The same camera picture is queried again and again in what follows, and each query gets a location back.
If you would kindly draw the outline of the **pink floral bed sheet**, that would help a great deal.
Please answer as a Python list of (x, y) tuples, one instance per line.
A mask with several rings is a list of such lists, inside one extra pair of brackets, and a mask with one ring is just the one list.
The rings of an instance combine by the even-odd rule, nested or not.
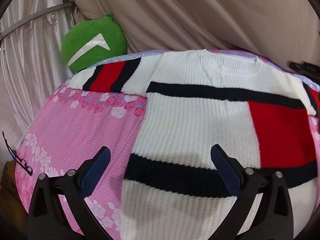
[[(71, 79), (59, 87), (42, 107), (27, 129), (17, 154), (33, 169), (29, 176), (23, 168), (16, 172), (16, 185), (29, 215), (29, 206), (40, 174), (59, 177), (70, 169), (78, 169), (103, 147), (111, 152), (111, 161), (92, 195), (85, 199), (100, 224), (111, 236), (121, 239), (121, 191), (129, 157), (144, 120), (141, 110), (147, 100), (124, 93), (87, 92), (69, 87)], [(316, 137), (309, 119), (316, 148)], [(264, 190), (260, 190), (240, 229), (247, 231), (257, 213)], [(306, 226), (293, 239), (311, 239), (318, 222), (317, 202)]]

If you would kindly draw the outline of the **white satin curtain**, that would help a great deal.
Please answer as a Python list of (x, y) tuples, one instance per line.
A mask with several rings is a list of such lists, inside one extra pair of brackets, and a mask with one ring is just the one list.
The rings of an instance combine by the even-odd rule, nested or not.
[(24, 133), (54, 90), (72, 75), (61, 56), (62, 40), (74, 25), (65, 0), (12, 0), (1, 30), (48, 8), (9, 33), (1, 42), (1, 67), (17, 126)]

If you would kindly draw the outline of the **grey metal rod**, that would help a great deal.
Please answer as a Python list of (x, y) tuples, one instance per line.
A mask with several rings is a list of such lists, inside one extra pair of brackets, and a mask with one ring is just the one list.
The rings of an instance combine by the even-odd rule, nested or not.
[(9, 28), (5, 29), (4, 31), (1, 31), (1, 40), (3, 40), (6, 36), (8, 36), (10, 33), (12, 33), (13, 31), (15, 31), (16, 29), (20, 28), (21, 26), (23, 26), (24, 24), (33, 21), (43, 15), (58, 11), (58, 10), (62, 10), (62, 9), (67, 9), (67, 8), (71, 8), (73, 7), (74, 4), (71, 2), (67, 2), (67, 3), (62, 3), (59, 5), (55, 5), (53, 7), (49, 7), (46, 9), (43, 9), (41, 11), (38, 11), (34, 14), (31, 14), (29, 16), (26, 16), (25, 18), (21, 19), (20, 21), (14, 23), (13, 25), (11, 25)]

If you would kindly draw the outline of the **black eyeglasses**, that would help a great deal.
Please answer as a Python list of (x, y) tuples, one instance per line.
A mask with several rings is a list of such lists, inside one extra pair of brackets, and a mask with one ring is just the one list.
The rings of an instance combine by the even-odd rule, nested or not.
[(17, 155), (17, 151), (16, 150), (13, 150), (9, 146), (8, 141), (7, 141), (7, 139), (6, 139), (5, 135), (4, 135), (4, 132), (2, 132), (2, 137), (4, 139), (6, 148), (7, 148), (8, 152), (10, 153), (12, 159), (16, 162), (16, 164), (18, 164), (21, 168), (23, 168), (25, 170), (25, 172), (27, 172), (27, 174), (29, 176), (32, 176), (33, 175), (33, 169), (27, 164), (27, 162), (23, 158), (20, 158)]

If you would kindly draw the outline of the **white red black knit sweater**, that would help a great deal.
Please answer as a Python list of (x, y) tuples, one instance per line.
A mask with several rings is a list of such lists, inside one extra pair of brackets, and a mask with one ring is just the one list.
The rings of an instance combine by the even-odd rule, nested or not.
[(236, 196), (210, 158), (220, 145), (243, 167), (283, 173), (294, 233), (317, 202), (309, 119), (318, 93), (259, 58), (170, 51), (83, 70), (69, 87), (147, 100), (121, 191), (121, 239), (207, 239)]

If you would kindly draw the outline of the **beige draped curtain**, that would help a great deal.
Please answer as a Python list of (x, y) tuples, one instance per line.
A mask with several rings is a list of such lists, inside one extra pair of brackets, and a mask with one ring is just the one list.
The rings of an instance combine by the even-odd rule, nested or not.
[(308, 0), (71, 0), (76, 20), (111, 13), (127, 50), (230, 49), (281, 68), (319, 64), (319, 18)]

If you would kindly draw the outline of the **green plush pillow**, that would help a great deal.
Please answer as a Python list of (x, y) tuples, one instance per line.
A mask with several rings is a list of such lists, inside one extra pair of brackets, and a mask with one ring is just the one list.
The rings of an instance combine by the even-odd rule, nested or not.
[(123, 30), (107, 14), (100, 20), (76, 24), (63, 38), (61, 55), (68, 68), (82, 71), (105, 59), (125, 55), (127, 43)]

